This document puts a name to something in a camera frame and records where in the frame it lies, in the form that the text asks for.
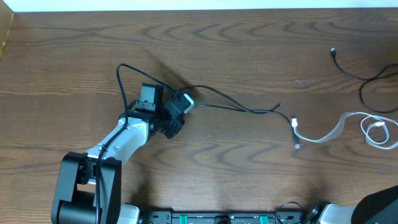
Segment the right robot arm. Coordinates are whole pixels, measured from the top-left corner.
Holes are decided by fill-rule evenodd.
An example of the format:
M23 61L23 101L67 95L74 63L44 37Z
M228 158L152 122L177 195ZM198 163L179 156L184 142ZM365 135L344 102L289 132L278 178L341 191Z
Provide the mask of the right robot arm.
M324 203L310 223L397 224L397 186L370 194L356 206Z

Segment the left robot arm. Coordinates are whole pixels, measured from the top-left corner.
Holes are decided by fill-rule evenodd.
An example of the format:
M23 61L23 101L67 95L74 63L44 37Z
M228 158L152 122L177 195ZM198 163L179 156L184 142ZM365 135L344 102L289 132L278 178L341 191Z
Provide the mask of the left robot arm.
M121 201L121 172L132 155L160 132L173 138L194 100L174 91L162 101L163 86L142 84L138 100L125 103L116 127L84 153L69 152L61 162L52 223L141 223L140 210Z

